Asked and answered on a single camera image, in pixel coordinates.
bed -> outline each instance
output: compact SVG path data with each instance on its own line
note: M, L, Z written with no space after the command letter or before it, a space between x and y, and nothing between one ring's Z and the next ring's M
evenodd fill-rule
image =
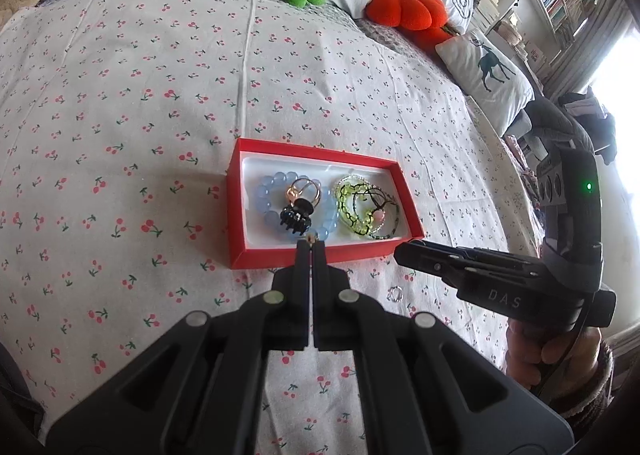
M396 160L428 240L535 254L518 173L473 99L378 39L334 6L280 0L45 0L2 29L0 340L46 409L43 439L189 311L270 287L273 271L227 267L240 136ZM391 257L340 267L501 366L504 318ZM354 375L348 353L271 353L257 452L362 453Z

cherry pattern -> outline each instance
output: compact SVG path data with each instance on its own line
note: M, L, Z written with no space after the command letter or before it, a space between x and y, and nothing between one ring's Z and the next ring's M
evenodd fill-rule
M332 6L22 9L0 34L0 104L0 336L45 429L189 311L219 316L270 288L273 271L227 266L240 136L397 161L427 239L533 250L520 179L479 109L428 58ZM503 361L504 321L433 277L392 258L341 268L386 310L429 311ZM350 353L271 353L256 451L365 451L354 366Z

gold ring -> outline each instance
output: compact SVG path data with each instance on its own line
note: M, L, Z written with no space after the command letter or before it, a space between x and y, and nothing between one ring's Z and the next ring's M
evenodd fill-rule
M305 185L302 186L302 189L297 189L296 184L298 184L300 181L303 181ZM287 189L287 200L293 205L296 199L299 199L302 196L302 192L309 185L313 185L316 188L316 196L314 197L312 204L314 207L318 206L318 204L320 203L320 197L321 197L320 186L318 186L318 184L316 184L315 182L309 179L294 180L291 183L291 186L289 186L289 188Z

beaded bracelet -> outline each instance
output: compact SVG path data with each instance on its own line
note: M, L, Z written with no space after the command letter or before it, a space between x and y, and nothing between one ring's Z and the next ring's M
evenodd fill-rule
M277 208L283 201L286 201L288 204L283 209L284 211L292 208L296 199L309 197L313 200L318 194L318 207L310 214L312 227L298 235L296 235L295 230L292 233L287 233L289 229L282 225L282 211L274 211L271 209L272 206ZM292 241L299 240L300 236L303 235L325 241L337 228L337 201L331 190L322 186L319 180L310 180L305 175L298 176L294 171L288 173L279 171L273 176L262 177L260 184L254 191L253 202L256 210L264 214L265 224L274 229L274 231L285 234Z
M400 221L400 206L391 195L379 187L362 177L349 175L335 184L334 196L338 200L340 219L357 235L366 236L373 240L388 240L395 236ZM367 197L374 207L361 216L358 213L357 202L366 202ZM377 233L385 224L385 207L388 204L396 208L394 227L386 235L378 235Z

red plush pumpkin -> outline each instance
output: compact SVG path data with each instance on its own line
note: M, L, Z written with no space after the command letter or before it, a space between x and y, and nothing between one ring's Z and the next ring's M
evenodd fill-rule
M449 17L442 0L372 0L367 17L380 25L397 27L402 34L429 54L453 36L442 28Z
M441 0L372 0L366 13L375 23L408 30L442 27L448 19Z

